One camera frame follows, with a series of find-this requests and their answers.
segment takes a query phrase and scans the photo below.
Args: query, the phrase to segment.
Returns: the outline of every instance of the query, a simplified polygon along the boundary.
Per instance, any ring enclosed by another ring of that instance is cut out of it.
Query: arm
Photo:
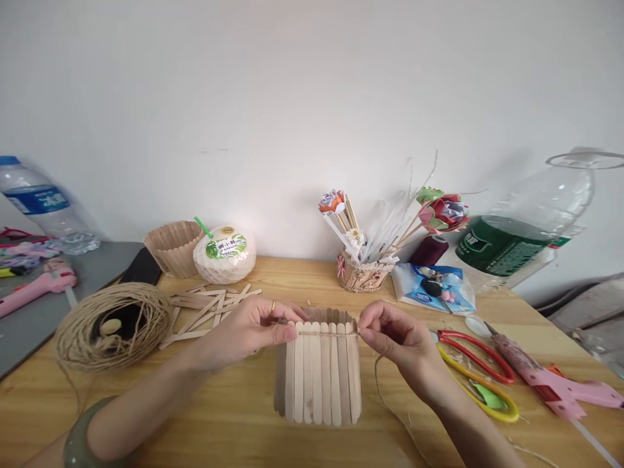
[[[426,324],[384,301],[360,315],[362,339],[394,362],[414,393],[440,418],[468,468],[522,468],[524,463],[447,369]]]
[[[93,454],[104,462],[132,453],[174,414],[210,375],[234,364],[257,349],[297,338],[294,327],[273,324],[286,318],[301,322],[295,305],[254,296],[246,299],[210,333],[193,342],[153,374],[99,410],[87,430]],[[67,434],[39,452],[23,468],[62,468]]]

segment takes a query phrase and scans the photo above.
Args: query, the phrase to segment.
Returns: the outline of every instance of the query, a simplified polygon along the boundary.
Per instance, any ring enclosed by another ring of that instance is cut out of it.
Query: plastic water bottle
[[[559,249],[566,245],[574,236],[581,234],[584,230],[585,227],[583,226],[570,226],[559,239],[552,241],[547,248],[533,257],[533,260],[507,278],[505,286],[509,289],[513,289],[524,280],[527,280],[535,273],[557,260]]]
[[[614,159],[617,165],[604,167],[604,160]],[[593,169],[622,167],[622,159],[602,151],[551,157],[546,161],[551,168],[520,181],[471,226],[451,263],[464,269],[477,294],[505,284],[587,209],[595,189]]]
[[[59,239],[64,253],[81,255],[99,247],[60,190],[15,156],[0,156],[0,191],[46,235]]]

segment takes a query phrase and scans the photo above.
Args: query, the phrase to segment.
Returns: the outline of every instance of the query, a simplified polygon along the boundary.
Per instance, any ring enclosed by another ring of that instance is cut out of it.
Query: white wall
[[[424,177],[438,148],[447,191],[488,187],[482,213],[548,156],[623,152],[623,21],[621,0],[0,0],[0,153],[108,239],[200,215],[331,259],[319,196],[363,216],[409,156]],[[587,232],[525,298],[624,269],[623,176],[598,174]]]

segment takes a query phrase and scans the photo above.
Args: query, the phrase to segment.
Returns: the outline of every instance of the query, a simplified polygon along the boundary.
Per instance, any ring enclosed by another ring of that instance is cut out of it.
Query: red scissors
[[[446,345],[452,346],[460,353],[465,354],[468,359],[470,359],[473,363],[477,364],[481,369],[486,371],[490,376],[492,376],[492,378],[498,380],[500,383],[512,384],[515,382],[515,374],[509,364],[507,364],[507,362],[498,353],[496,353],[496,351],[494,351],[492,348],[482,343],[478,339],[473,338],[470,335],[466,335],[465,333],[462,333],[460,331],[454,330],[438,330],[437,332],[432,331],[431,336],[434,338],[434,342],[436,344],[445,343]],[[490,366],[484,363],[483,360],[475,353],[467,348],[464,348],[456,341],[453,341],[451,337],[464,339],[482,349],[502,369],[504,375],[501,375],[497,371],[492,369]]]

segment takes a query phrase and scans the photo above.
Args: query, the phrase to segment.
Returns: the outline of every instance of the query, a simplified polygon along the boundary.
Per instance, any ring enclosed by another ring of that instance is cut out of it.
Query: bottle handle
[[[607,166],[607,167],[591,167],[591,168],[583,168],[583,167],[574,167],[574,166],[563,166],[561,164],[556,164],[555,162],[553,162],[555,159],[559,159],[562,157],[566,157],[566,156],[571,156],[571,155],[598,155],[598,156],[605,156],[605,157],[610,157],[610,158],[616,158],[616,159],[621,159],[622,162],[615,165],[615,166]],[[566,168],[570,168],[570,169],[592,169],[592,170],[602,170],[602,169],[616,169],[616,168],[621,168],[624,167],[624,155],[621,154],[617,154],[617,153],[607,153],[606,151],[580,151],[578,153],[565,153],[565,154],[560,154],[560,155],[556,155],[556,156],[551,156],[546,160],[546,164],[548,164],[549,166],[554,166],[554,167],[566,167]]]

